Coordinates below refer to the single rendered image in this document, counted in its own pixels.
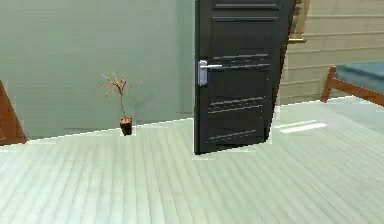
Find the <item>black panelled room door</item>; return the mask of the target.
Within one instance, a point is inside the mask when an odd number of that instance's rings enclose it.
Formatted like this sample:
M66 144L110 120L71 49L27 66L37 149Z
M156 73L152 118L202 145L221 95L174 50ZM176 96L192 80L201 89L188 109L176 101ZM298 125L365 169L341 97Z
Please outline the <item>black panelled room door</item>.
M265 142L295 0L195 0L194 153ZM198 62L220 64L198 85Z

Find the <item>bare potted house plant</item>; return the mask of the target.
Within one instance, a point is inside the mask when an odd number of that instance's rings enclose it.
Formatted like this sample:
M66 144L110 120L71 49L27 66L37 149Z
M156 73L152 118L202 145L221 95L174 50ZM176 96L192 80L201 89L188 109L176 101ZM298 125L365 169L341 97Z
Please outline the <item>bare potted house plant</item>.
M128 88L132 85L128 83L126 76L123 75L121 78L117 76L115 72L112 73L113 77L110 78L107 75L102 74L102 77L106 80L105 83L101 84L101 87L105 87L105 96L108 97L111 92L116 92L119 97L119 109L122 113L122 117L119 120L119 126L124 136L131 135L133 132L133 118L127 115L124 106L124 95Z

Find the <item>wooden bed with blue mattress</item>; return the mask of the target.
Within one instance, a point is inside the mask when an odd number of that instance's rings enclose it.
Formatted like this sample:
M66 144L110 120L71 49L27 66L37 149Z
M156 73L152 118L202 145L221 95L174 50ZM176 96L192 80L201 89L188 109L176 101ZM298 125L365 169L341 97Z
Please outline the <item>wooden bed with blue mattress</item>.
M331 66L321 93L321 102L328 101L332 89L384 107L384 61Z

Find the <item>brown wooden furniture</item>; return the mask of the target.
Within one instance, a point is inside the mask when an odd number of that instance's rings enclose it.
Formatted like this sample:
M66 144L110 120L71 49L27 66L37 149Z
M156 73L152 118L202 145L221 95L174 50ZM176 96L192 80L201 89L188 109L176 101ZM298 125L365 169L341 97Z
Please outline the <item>brown wooden furniture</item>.
M0 146L25 144L28 141L0 80Z

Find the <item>wooden framed wall picture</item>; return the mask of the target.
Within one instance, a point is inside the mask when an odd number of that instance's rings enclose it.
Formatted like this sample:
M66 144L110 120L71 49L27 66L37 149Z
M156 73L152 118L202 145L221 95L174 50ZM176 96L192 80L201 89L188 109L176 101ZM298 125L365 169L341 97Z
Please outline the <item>wooden framed wall picture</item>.
M310 0L295 0L290 26L289 44L305 43L304 29L309 11Z

